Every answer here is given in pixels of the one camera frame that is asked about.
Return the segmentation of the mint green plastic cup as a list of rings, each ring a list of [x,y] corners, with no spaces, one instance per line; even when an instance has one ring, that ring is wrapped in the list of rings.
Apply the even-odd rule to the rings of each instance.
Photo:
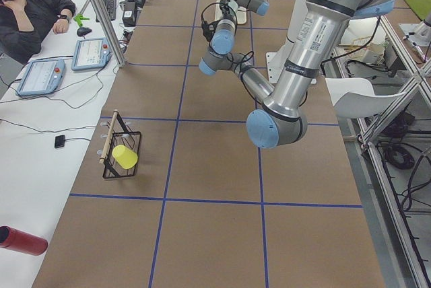
[[[235,16],[238,10],[238,4],[235,2],[235,0],[225,0],[224,4],[226,12],[231,16]]]

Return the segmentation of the cream rectangular tray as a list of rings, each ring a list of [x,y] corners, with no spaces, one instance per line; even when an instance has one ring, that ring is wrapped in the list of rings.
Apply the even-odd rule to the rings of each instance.
[[[237,4],[234,0],[229,0],[227,2],[226,0],[217,0],[215,5],[215,15],[214,20],[218,21],[221,20],[224,16],[224,13],[222,12],[221,5],[222,3],[227,3],[228,8],[226,12],[228,13],[228,17],[230,19],[233,19],[237,25],[243,26],[247,22],[247,10],[244,7],[241,7]]]

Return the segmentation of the yellow plastic cup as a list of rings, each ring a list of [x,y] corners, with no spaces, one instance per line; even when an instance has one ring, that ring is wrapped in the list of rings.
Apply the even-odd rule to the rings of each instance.
[[[125,145],[117,145],[112,150],[112,156],[123,169],[131,169],[138,162],[138,155]]]

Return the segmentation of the black power adapter box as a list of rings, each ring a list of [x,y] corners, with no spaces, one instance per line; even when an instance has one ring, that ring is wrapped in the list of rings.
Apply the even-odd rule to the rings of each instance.
[[[137,6],[135,2],[125,2],[123,4],[122,21],[125,27],[133,27],[137,21]]]

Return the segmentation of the black keyboard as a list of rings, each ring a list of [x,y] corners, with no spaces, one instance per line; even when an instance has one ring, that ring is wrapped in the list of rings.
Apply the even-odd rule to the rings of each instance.
[[[102,0],[111,21],[117,17],[117,0]]]

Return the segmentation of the far blue teach pendant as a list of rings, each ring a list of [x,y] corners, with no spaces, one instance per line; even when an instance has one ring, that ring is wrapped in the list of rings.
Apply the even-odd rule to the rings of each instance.
[[[78,40],[75,45],[71,69],[85,71],[100,69],[106,66],[112,51],[106,38]]]

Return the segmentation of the blue teach pendant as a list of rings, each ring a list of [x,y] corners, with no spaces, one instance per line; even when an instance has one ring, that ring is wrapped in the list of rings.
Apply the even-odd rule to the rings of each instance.
[[[15,93],[19,97],[51,94],[60,86],[64,72],[63,59],[31,61]]]
[[[75,45],[71,69],[85,71],[100,69],[106,66],[112,51],[106,38],[78,40]]]

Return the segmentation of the black computer mouse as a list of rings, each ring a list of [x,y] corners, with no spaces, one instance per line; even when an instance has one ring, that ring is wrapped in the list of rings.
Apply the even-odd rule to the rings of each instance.
[[[92,32],[92,29],[87,28],[87,27],[80,27],[77,29],[77,35],[79,37],[85,36],[85,35],[89,34],[90,32]]]

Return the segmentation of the white plastic chair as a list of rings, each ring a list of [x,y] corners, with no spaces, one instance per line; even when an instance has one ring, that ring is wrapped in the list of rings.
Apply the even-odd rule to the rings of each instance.
[[[407,92],[379,96],[371,82],[361,77],[325,78],[337,117],[365,118],[384,112]]]

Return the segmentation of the brown paper table mat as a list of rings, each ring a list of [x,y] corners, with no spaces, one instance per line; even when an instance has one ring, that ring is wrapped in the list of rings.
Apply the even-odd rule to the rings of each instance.
[[[198,68],[214,1],[147,0],[35,287],[384,286],[325,81],[302,140],[255,147],[241,82]],[[139,162],[105,180],[115,109]]]

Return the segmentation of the near blue teach pendant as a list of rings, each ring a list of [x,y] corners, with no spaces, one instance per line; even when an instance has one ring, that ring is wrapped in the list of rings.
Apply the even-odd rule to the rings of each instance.
[[[15,93],[19,97],[51,94],[60,86],[64,72],[63,59],[31,61]]]

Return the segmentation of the seated person in black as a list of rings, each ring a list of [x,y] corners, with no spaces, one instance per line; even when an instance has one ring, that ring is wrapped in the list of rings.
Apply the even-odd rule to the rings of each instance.
[[[1,49],[26,64],[49,32],[68,31],[75,11],[72,0],[1,0]]]

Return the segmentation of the small black puck device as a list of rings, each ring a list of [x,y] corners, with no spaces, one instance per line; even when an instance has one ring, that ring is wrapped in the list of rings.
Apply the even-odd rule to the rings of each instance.
[[[54,148],[55,149],[59,149],[59,148],[64,147],[65,146],[65,141],[66,141],[65,135],[57,135],[55,137]]]

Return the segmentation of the red bottle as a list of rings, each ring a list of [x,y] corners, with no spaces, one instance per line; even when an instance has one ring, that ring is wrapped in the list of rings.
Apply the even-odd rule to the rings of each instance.
[[[4,225],[1,226],[1,248],[39,256],[48,248],[48,242],[44,238]]]

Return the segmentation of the aluminium frame post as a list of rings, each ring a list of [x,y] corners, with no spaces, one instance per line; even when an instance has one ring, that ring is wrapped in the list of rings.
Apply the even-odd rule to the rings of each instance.
[[[119,45],[117,34],[111,23],[104,2],[103,0],[90,0],[90,2],[99,20],[99,23],[102,26],[104,35],[106,36],[107,41],[112,49],[112,53],[117,61],[117,65],[119,68],[121,68],[126,64],[125,56]]]

